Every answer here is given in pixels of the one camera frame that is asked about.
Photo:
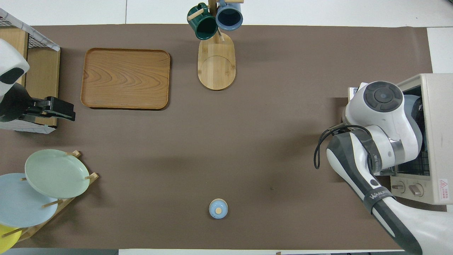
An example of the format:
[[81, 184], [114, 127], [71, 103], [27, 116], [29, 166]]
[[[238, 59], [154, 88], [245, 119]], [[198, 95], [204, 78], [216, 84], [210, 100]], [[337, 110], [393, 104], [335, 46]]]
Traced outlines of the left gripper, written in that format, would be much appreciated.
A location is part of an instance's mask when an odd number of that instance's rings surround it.
[[26, 116], [40, 118], [63, 118], [75, 121], [74, 105], [59, 98], [48, 96], [41, 100], [32, 98], [31, 105], [25, 110]]

